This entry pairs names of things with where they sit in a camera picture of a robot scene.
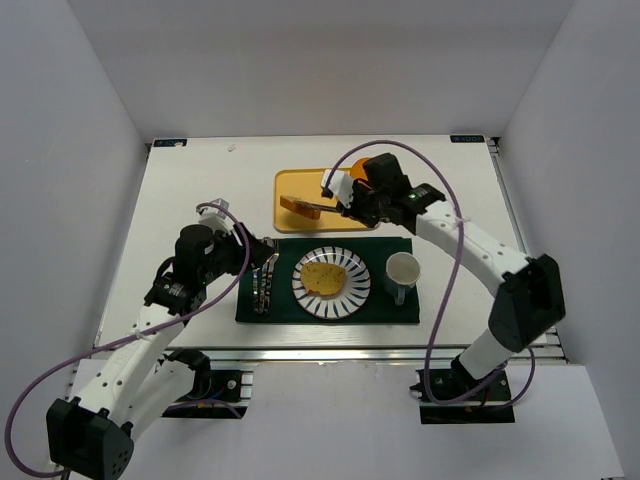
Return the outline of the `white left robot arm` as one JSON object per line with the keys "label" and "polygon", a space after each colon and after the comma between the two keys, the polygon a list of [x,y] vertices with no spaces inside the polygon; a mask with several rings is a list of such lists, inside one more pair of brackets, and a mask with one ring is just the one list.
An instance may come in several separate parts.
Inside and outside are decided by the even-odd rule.
{"label": "white left robot arm", "polygon": [[89,479],[118,479],[134,443],[171,404],[204,394],[210,360],[194,349],[165,352],[186,328],[187,315],[206,301],[217,278],[262,266],[274,249],[242,225],[214,230],[184,227],[173,256],[159,267],[131,329],[71,400],[57,400],[46,415],[51,459]]}

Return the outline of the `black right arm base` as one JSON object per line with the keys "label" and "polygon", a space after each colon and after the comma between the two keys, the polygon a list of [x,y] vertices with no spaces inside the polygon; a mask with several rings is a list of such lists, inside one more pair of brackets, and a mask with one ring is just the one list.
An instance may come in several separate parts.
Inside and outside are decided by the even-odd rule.
{"label": "black right arm base", "polygon": [[422,425],[513,424],[511,389],[505,372],[501,372],[484,390],[462,402],[440,405],[434,403],[424,389],[424,371],[416,371],[417,382],[409,387],[409,395],[418,401]]}

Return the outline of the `speckled bread slice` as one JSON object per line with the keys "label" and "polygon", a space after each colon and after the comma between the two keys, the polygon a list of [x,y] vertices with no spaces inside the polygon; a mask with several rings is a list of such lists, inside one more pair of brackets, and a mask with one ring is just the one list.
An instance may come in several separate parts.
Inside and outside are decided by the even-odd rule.
{"label": "speckled bread slice", "polygon": [[293,214],[310,220],[318,220],[321,217],[321,210],[316,205],[293,196],[280,196],[279,205]]}
{"label": "speckled bread slice", "polygon": [[346,281],[346,270],[329,263],[308,262],[301,267],[300,280],[309,294],[333,296],[342,290]]}

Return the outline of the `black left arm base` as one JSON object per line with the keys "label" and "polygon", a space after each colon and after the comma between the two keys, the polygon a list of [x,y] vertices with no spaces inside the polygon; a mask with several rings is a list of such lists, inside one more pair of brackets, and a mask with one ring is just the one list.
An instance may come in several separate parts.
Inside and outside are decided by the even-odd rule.
{"label": "black left arm base", "polygon": [[184,351],[164,354],[155,373],[169,361],[189,366],[193,386],[165,410],[163,418],[240,420],[244,417],[252,394],[252,370],[239,363],[210,362],[206,366],[203,352]]}

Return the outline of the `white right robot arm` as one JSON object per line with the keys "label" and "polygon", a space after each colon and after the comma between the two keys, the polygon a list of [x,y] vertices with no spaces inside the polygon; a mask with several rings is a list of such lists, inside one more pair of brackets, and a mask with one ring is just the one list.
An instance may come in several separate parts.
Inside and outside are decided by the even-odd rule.
{"label": "white right robot arm", "polygon": [[391,223],[450,255],[493,296],[488,326],[452,363],[469,387],[484,380],[566,315],[558,263],[533,258],[462,218],[451,195],[414,186],[389,153],[367,159],[364,175],[325,176],[342,215],[367,227]]}

